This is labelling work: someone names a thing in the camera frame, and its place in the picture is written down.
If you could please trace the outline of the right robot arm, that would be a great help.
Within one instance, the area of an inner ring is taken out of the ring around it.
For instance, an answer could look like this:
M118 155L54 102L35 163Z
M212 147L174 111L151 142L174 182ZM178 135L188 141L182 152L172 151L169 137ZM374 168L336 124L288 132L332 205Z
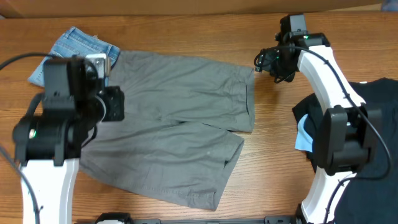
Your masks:
M378 132L381 110L369 107L352 89L322 33L307 30L303 14L280 20L277 46L262 49L254 59L257 72L267 71L275 83L291 82L301 72L310 82L323 118L313 139L315 178L294 216L273 216L266 223L334 223L335 208L347 185L384 141Z

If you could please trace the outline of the grey shorts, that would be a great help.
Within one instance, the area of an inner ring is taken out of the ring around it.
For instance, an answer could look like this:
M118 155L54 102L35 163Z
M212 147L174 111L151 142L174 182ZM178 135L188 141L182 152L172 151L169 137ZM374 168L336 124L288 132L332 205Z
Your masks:
M252 68L199 57L120 53L111 85L122 121L101 123L80 169L129 192L216 210L254 129Z

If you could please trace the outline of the black t-shirt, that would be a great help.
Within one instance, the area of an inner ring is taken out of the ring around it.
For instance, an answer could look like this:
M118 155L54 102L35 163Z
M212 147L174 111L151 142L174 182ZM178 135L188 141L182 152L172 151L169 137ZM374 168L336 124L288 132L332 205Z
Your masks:
M369 83L352 83L351 86L368 105L382 109L379 133L391 153L394 168L384 180L349 183L336 207L335 222L397 223L397 81L382 78ZM308 114L304 129L314 138L323 117L316 96L307 96L292 108L292 112L297 123ZM307 152L307 158L316 168L312 152Z

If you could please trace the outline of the folded blue denim jeans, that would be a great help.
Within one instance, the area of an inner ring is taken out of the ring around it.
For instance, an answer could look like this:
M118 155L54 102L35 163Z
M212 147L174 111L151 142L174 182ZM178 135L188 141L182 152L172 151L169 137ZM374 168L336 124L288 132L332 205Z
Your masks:
M119 57L120 48L88 35L76 27L71 27L55 41L49 54L62 58L106 54L113 67Z

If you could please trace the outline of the light blue garment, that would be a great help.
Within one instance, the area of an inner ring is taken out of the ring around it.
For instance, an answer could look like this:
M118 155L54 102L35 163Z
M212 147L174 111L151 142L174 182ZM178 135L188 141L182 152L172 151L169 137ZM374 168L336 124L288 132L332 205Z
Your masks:
M297 124L297 137L295 140L295 149L299 151L313 152L312 143L313 138L304 129L304 124L307 120L308 114L305 114Z

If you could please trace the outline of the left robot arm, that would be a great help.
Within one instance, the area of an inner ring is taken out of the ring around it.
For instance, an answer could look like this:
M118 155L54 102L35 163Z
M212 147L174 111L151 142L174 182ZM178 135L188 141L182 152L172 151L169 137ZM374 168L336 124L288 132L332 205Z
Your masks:
M48 59L45 90L35 96L12 138L22 173L24 223L71 223L81 150L101 122L124 119L124 93L108 86L106 54Z

